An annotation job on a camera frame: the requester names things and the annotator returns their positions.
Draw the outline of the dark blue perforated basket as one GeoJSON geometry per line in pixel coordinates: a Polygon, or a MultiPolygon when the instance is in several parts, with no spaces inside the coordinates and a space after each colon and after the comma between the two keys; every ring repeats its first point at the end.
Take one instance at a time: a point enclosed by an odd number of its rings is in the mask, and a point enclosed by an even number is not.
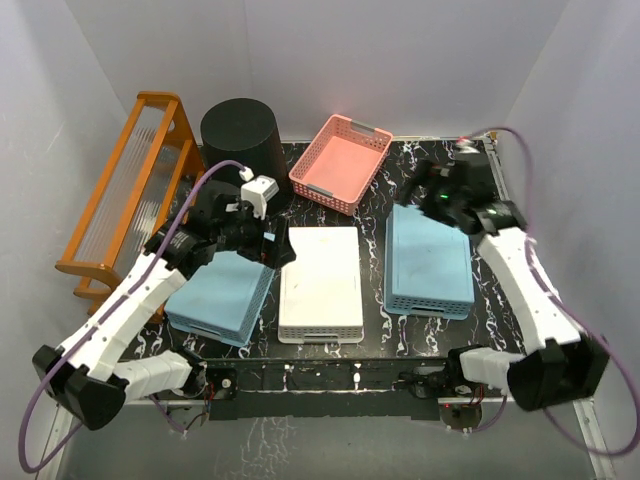
{"type": "Polygon", "coordinates": [[[384,309],[464,320],[474,302],[469,238],[414,205],[395,204],[386,220],[384,309]]]}

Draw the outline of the pink perforated basket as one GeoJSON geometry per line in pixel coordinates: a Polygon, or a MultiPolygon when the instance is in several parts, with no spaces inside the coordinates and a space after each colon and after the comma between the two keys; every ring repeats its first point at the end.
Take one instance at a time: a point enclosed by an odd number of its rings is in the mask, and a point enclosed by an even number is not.
{"type": "Polygon", "coordinates": [[[393,134],[329,117],[289,172],[294,192],[352,216],[388,153],[393,134]]]}

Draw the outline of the large black plastic bucket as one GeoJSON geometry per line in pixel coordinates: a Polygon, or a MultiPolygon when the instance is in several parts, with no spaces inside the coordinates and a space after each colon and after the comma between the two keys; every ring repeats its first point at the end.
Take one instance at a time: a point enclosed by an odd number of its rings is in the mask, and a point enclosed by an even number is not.
{"type": "Polygon", "coordinates": [[[200,122],[201,156],[211,168],[235,160],[277,182],[278,193],[268,201],[270,215],[284,212],[293,198],[275,114],[265,103],[233,98],[211,107],[200,122]]]}

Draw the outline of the light blue perforated basket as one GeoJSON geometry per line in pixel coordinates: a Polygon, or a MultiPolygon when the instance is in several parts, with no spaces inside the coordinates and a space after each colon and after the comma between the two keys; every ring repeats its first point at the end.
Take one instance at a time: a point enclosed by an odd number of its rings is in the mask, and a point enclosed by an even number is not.
{"type": "Polygon", "coordinates": [[[275,271],[235,252],[200,267],[164,307],[172,327],[244,347],[249,343],[275,271]]]}

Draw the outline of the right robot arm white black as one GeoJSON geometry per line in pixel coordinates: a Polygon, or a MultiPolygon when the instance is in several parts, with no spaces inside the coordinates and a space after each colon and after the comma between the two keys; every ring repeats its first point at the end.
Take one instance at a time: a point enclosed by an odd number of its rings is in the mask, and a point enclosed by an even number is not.
{"type": "Polygon", "coordinates": [[[424,188],[418,210],[467,235],[498,280],[524,341],[521,354],[480,345],[454,349],[440,376],[457,396],[469,396],[484,384],[512,396],[527,412],[588,398],[609,356],[536,283],[525,252],[527,223],[513,201],[496,193],[486,166],[479,154],[462,154],[446,164],[424,160],[398,194],[406,206],[414,191],[424,188]]]}

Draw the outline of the white perforated basket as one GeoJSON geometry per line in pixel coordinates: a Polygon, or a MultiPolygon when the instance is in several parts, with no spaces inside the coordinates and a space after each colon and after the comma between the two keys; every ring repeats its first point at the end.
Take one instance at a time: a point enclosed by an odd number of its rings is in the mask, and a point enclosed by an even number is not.
{"type": "Polygon", "coordinates": [[[292,227],[295,261],[281,270],[278,339],[357,344],[364,338],[358,229],[292,227]]]}

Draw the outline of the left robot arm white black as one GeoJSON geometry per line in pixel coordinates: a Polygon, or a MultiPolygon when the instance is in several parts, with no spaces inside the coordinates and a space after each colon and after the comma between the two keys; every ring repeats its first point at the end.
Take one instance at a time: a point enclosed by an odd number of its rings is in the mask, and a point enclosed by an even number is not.
{"type": "Polygon", "coordinates": [[[44,345],[34,354],[47,394],[92,431],[132,400],[169,390],[186,399],[200,396],[206,363],[196,354],[171,349],[143,360],[121,357],[150,317],[215,254],[235,252],[271,269],[295,260],[287,220],[267,218],[277,192],[277,182],[266,176],[233,194],[192,191],[87,322],[58,347],[44,345]]]}

